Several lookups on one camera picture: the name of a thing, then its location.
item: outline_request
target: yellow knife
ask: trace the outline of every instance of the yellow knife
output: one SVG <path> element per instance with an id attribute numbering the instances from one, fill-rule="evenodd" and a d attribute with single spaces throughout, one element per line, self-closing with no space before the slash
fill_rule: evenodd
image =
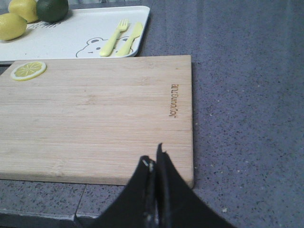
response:
<path id="1" fill-rule="evenodd" d="M 116 56 L 121 57 L 129 54 L 132 43 L 136 38 L 138 38 L 142 34 L 142 29 L 143 25 L 140 22 L 136 22 L 131 35 L 129 36 L 125 44 L 122 46 L 122 48 L 119 49 L 119 51 L 116 53 Z"/>

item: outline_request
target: lemon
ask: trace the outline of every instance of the lemon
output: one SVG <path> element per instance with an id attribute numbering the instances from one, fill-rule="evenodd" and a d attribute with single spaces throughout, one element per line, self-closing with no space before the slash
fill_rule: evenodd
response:
<path id="1" fill-rule="evenodd" d="M 12 0 L 9 3 L 9 12 L 16 13 L 27 20 L 28 23 L 38 20 L 35 0 Z"/>
<path id="2" fill-rule="evenodd" d="M 62 20 L 68 12 L 67 0 L 38 0 L 38 18 L 46 22 L 58 22 Z"/>
<path id="3" fill-rule="evenodd" d="M 10 40 L 21 36 L 27 29 L 27 21 L 15 13 L 0 15 L 0 39 Z"/>
<path id="4" fill-rule="evenodd" d="M 41 75 L 46 69 L 44 62 L 29 62 L 15 68 L 10 76 L 16 81 L 26 81 Z"/>

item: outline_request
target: black object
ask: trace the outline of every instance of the black object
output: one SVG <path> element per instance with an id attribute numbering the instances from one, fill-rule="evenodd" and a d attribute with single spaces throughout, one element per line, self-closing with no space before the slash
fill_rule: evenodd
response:
<path id="1" fill-rule="evenodd" d="M 192 192 L 159 144 L 156 163 L 141 157 L 123 192 L 89 228 L 235 227 Z"/>

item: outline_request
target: plastic fork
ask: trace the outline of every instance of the plastic fork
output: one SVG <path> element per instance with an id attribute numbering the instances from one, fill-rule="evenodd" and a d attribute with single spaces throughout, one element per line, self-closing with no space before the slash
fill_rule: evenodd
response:
<path id="1" fill-rule="evenodd" d="M 129 20 L 128 19 L 122 19 L 115 32 L 111 36 L 111 38 L 106 42 L 106 44 L 103 46 L 103 48 L 100 50 L 99 55 L 101 57 L 109 56 L 114 48 L 114 45 L 116 43 L 116 40 L 119 38 L 120 33 L 124 32 L 128 29 Z"/>

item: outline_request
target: speckled countertop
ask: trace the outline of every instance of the speckled countertop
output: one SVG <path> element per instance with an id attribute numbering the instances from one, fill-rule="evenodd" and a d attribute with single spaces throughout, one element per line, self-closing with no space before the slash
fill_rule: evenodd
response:
<path id="1" fill-rule="evenodd" d="M 304 1 L 73 8 L 127 5 L 151 8 L 139 56 L 192 56 L 194 192 L 239 228 L 304 227 Z M 122 189 L 0 180 L 0 226 L 86 226 Z"/>

